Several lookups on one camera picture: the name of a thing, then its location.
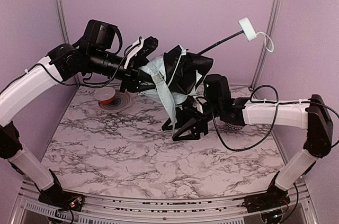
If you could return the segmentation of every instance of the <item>white cable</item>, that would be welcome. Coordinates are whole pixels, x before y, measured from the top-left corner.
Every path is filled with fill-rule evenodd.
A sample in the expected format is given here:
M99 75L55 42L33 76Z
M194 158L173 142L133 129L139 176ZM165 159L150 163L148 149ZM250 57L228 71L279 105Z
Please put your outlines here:
M256 33L257 36L258 36L259 34L264 35L264 37L265 37L265 39L264 39L265 48L266 48L266 50L267 50L268 52L272 53L272 52L274 51L274 43L273 43L272 39L270 38L270 36L268 36L265 32L257 32L257 33ZM267 39L270 40L272 49L269 49L269 48L267 47Z

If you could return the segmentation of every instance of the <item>metal base frame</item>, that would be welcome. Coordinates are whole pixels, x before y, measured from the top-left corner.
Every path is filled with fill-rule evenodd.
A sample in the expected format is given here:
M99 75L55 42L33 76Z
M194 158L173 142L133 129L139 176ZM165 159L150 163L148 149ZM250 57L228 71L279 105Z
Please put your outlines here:
M307 224L317 224L313 205L304 183L298 184L299 203ZM132 199L114 196L85 194L81 212L74 213L74 223L85 224L134 224L134 223L231 223L249 224L246 218L280 208L247 213L242 206L244 197L251 194L210 199ZM289 190L291 204L296 202L295 189ZM70 221L69 212L38 201L39 193L34 184L24 181L11 216L11 224L23 224L25 211L32 211L57 220Z

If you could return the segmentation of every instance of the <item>black bracket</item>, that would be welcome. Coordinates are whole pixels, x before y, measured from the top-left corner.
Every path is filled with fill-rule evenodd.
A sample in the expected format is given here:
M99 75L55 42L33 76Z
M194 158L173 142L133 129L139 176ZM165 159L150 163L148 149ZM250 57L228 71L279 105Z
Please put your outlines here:
M313 94L312 102L324 104L320 95ZM328 110L320 105L311 103L308 108L307 141L304 149L315 157L323 158L329 154L332 147L333 122Z
M61 44L47 53L49 64L55 65L63 81L67 81L88 67L89 58L71 44Z
M84 196L64 191L56 175L52 170L49 171L54 179L54 185L45 191L39 191L39 202L61 207L64 210L81 211L84 204Z
M140 70L141 66L146 65L149 61L146 58L158 47L158 40L152 36L144 40L142 49L131 58L130 63L125 71L121 81L120 91L126 90L130 93L142 92L149 89L155 89L155 85L142 85L143 81L152 82L151 76Z
M11 158L19 150L22 150L22 145L19 142L19 132L13 121L5 127L0 126L0 158Z
M203 104L204 113L200 113L192 106L193 98L188 97L182 104L182 109L176 108L175 128L178 129L173 135L173 141L199 140L200 134L208 134L208 122L212 119L211 110L207 104ZM162 126L162 130L171 130L171 120L168 119Z
M283 191L274 185L278 174L279 172L276 173L265 193L245 197L243 206L247 208L248 213L281 207L291 202L288 192Z

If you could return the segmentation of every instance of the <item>black fabric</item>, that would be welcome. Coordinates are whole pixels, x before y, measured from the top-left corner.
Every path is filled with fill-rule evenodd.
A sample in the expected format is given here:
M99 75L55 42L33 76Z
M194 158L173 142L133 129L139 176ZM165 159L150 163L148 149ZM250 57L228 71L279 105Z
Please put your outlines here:
M187 52L186 56L182 56L179 61L180 55L180 46L176 46L170 52L164 54L166 83L170 82L175 71L173 80L168 88L171 92L187 95L192 91L193 87L198 87L202 83L203 78L213 66L213 59ZM196 71L202 75L198 82Z

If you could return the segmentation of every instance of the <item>white marble surface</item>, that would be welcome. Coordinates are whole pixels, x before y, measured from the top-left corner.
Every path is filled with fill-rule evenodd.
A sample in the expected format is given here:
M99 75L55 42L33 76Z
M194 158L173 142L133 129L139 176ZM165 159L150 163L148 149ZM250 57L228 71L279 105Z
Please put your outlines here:
M231 90L232 97L249 95L244 87ZM145 96L132 100L127 110L107 114L93 89L79 89L42 160L64 188L129 198L209 198L264 190L283 165L272 137L234 153L223 147L212 122L200 140L173 142L171 132L161 130L167 119L161 104ZM221 123L220 130L227 144L243 148L267 128L234 132Z

